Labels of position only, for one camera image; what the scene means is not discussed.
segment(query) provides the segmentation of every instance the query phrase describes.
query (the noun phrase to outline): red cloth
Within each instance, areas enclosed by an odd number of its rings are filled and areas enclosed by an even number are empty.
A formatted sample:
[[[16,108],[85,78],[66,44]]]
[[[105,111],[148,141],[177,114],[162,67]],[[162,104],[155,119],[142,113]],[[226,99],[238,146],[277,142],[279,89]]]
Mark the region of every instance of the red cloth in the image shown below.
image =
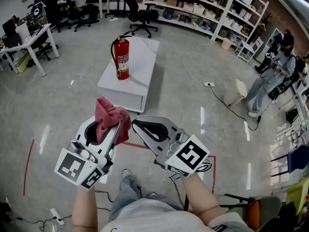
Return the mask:
[[[97,141],[101,141],[108,127],[116,125],[119,121],[122,122],[122,128],[116,145],[129,139],[128,131],[131,128],[130,115],[123,107],[114,107],[103,96],[97,99],[96,122],[99,123],[96,129]]]

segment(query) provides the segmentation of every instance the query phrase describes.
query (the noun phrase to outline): power outlet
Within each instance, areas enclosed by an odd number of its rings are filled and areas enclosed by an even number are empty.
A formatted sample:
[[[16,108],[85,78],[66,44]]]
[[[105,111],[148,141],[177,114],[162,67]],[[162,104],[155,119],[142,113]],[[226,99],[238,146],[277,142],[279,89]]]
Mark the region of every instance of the power outlet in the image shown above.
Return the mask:
[[[56,211],[54,208],[50,209],[50,213],[51,213],[54,217],[56,217],[56,221],[57,221],[57,223],[58,223],[60,226],[64,225],[64,221],[63,221],[63,220],[60,220],[61,217],[59,216],[59,214],[57,213],[57,211]]]
[[[211,87],[214,87],[214,83],[204,82],[204,85],[205,85],[206,87],[208,87],[209,85],[210,85]]]

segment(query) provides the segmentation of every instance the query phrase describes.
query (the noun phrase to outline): red tape line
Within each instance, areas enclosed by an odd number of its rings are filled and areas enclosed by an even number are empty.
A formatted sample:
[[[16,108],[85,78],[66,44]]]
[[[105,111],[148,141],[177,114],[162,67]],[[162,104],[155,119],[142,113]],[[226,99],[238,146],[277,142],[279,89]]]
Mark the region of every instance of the red tape line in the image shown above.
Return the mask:
[[[26,169],[25,169],[25,178],[24,178],[24,195],[26,193],[26,178],[27,178],[27,170],[28,170],[28,164],[29,164],[29,159],[30,159],[30,155],[31,155],[31,151],[33,148],[33,144],[34,144],[34,139],[32,140],[32,144],[28,153],[28,159],[27,159],[27,164],[26,164]]]
[[[129,142],[123,142],[123,144],[133,146],[133,147],[136,147],[136,148],[148,149],[144,145],[137,145],[137,144],[133,144],[133,143],[129,143]],[[216,184],[216,160],[217,160],[217,158],[216,158],[216,156],[208,156],[208,157],[213,158],[213,182],[212,182],[211,192],[214,194],[214,187],[215,187],[215,184]]]

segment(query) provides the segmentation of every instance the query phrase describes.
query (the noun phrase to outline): fire extinguisher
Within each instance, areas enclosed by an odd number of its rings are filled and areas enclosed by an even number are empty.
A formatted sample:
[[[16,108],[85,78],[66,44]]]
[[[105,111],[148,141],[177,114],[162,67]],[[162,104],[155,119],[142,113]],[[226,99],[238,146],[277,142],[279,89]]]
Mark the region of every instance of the fire extinguisher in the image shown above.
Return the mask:
[[[129,78],[129,41],[126,40],[126,34],[120,35],[111,45],[112,58],[116,65],[117,78],[125,80]]]

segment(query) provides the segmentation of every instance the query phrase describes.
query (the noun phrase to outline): blue jeans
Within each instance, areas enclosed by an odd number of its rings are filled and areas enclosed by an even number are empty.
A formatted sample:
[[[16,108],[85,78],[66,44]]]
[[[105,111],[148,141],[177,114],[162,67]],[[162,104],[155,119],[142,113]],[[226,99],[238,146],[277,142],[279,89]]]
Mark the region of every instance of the blue jeans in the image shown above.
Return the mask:
[[[183,208],[181,208],[176,202],[174,202],[169,197],[162,194],[154,194],[154,195],[151,194],[153,194],[153,192],[148,193],[144,198],[159,200],[161,202],[168,204],[175,210],[183,210]],[[138,188],[136,185],[135,177],[132,175],[127,175],[120,182],[119,193],[114,203],[112,204],[109,221],[114,220],[118,216],[122,208],[139,200],[140,198],[141,198],[141,192],[140,188]]]

